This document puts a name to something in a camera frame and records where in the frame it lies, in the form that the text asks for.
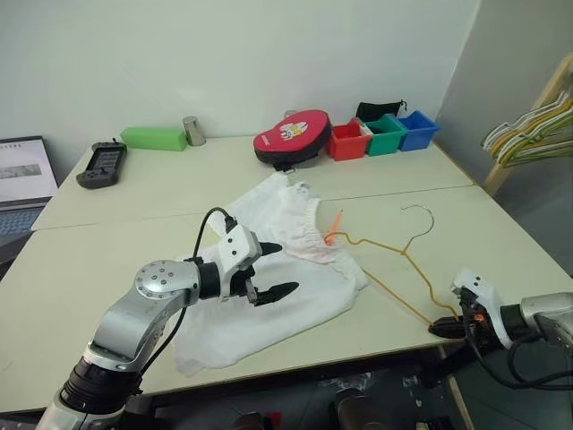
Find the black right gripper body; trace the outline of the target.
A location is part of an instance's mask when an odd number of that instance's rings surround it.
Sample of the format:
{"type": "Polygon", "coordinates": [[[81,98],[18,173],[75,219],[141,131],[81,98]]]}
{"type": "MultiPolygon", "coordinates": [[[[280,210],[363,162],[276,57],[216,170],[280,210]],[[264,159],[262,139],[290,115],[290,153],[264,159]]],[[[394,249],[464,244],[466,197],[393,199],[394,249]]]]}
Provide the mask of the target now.
{"type": "Polygon", "coordinates": [[[462,324],[467,342],[476,346],[488,344],[488,320],[484,309],[477,303],[477,295],[468,288],[462,288],[458,294],[462,309],[462,324]]]}

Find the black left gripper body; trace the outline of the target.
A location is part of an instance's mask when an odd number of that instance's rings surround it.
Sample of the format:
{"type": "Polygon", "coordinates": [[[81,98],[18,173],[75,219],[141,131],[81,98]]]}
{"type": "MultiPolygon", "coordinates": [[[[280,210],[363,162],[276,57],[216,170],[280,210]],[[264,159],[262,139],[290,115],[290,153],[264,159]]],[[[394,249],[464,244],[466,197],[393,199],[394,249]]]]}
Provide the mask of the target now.
{"type": "Polygon", "coordinates": [[[255,270],[249,266],[245,270],[238,270],[230,280],[230,296],[246,297],[254,306],[259,304],[259,293],[257,288],[252,284],[252,277],[255,270]]]}

